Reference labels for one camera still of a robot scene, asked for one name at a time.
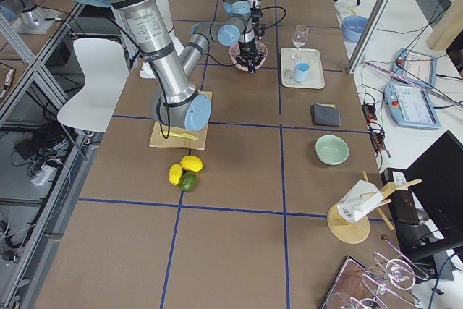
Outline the clear wine glass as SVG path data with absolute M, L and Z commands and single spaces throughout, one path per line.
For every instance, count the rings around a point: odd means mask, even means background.
M 297 63 L 301 61 L 298 50 L 302 48 L 308 40 L 308 26 L 306 25 L 297 25 L 292 36 L 292 43 L 296 49 L 296 52 L 289 57 L 291 63 Z

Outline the pink bowl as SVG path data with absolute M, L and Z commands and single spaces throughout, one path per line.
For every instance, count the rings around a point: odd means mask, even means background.
M 230 49 L 229 55 L 232 64 L 244 72 L 255 73 L 265 62 L 268 55 L 267 46 L 262 42 L 255 43 L 255 50 L 240 48 L 240 42 L 236 42 Z

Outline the wooden mug tree stand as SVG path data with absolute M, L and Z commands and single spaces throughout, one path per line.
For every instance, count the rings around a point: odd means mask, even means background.
M 348 244 L 358 244 L 367 239 L 370 234 L 368 214 L 372 211 L 376 211 L 386 226 L 394 231 L 394 225 L 381 210 L 381 206 L 391 202 L 389 197 L 394 192 L 406 190 L 422 182 L 421 179 L 414 179 L 401 185 L 388 182 L 378 189 L 369 182 L 365 171 L 362 172 L 362 178 L 363 180 L 359 180 L 338 203 L 330 207 L 327 213 L 328 227 L 332 234 Z

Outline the green ceramic bowl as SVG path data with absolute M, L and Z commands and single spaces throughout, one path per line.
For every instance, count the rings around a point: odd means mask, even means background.
M 335 135 L 323 135 L 315 142 L 316 156 L 320 161 L 328 165 L 338 165 L 349 157 L 347 143 Z

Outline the white chair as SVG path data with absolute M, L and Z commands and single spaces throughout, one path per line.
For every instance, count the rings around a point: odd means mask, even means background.
M 103 38 L 79 38 L 73 48 L 85 83 L 61 107 L 57 119 L 75 129 L 105 132 L 129 76 L 124 49 Z

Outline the white bear tray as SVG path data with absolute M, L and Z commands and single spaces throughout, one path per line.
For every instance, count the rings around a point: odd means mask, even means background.
M 311 48 L 282 48 L 281 82 L 288 88 L 324 88 L 320 52 Z

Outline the green lime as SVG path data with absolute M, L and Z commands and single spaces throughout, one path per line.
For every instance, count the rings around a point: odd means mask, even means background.
M 190 192 L 195 189 L 197 184 L 197 176 L 195 172 L 185 172 L 180 181 L 179 187 L 182 191 Z

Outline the wooden cutting board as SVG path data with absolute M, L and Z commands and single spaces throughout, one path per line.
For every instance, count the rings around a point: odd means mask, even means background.
M 185 148 L 203 150 L 211 117 L 213 94 L 210 91 L 193 93 L 189 99 L 166 106 L 162 92 L 156 88 L 150 99 L 150 111 L 155 119 L 149 146 L 152 148 Z M 164 138 L 159 132 L 190 133 L 199 141 L 179 137 Z

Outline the teach pendant tablet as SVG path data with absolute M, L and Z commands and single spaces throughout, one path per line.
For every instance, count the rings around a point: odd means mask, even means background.
M 396 54 L 393 72 L 414 80 L 426 88 L 435 86 L 437 62 L 434 56 L 401 48 Z
M 441 123 L 428 94 L 419 88 L 389 82 L 384 96 L 392 119 L 400 126 L 437 130 Z

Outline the far teach pendant tablet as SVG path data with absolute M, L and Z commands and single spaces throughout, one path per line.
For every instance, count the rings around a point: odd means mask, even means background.
M 396 54 L 393 72 L 414 80 L 426 88 L 435 86 L 437 62 L 434 56 L 401 48 Z

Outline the grey folded cloth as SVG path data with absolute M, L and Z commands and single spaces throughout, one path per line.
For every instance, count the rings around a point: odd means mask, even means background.
M 332 127 L 341 125 L 340 113 L 335 106 L 313 103 L 310 106 L 310 112 L 314 125 Z

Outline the yellow plastic knife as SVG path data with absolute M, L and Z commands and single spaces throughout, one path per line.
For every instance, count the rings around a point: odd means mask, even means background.
M 190 133 L 177 133 L 177 132 L 159 132 L 159 135 L 163 136 L 164 138 L 169 138 L 169 137 L 179 137 L 183 139 L 188 139 L 188 140 L 194 140 L 194 141 L 199 141 L 199 138 L 196 135 L 190 134 Z

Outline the aluminium frame post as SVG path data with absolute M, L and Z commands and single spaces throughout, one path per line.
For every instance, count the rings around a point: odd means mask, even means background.
M 354 48 L 354 51 L 349 59 L 347 64 L 347 73 L 352 74 L 357 66 L 360 64 L 360 61 L 368 48 L 369 43 L 373 38 L 373 34 L 377 29 L 379 22 L 383 16 L 383 13 L 386 11 L 386 7 L 390 0 L 376 0 L 373 9 L 368 18 L 368 22 L 365 26 L 365 29 L 360 36 L 357 45 Z

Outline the light blue plastic cup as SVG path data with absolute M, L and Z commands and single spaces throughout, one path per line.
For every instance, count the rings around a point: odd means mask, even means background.
M 294 66 L 293 81 L 304 82 L 310 71 L 310 65 L 307 62 L 297 62 Z

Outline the white carton box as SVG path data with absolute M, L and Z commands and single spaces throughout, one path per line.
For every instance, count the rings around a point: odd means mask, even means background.
M 355 223 L 374 210 L 383 196 L 370 182 L 359 180 L 336 204 L 339 215 L 349 223 Z

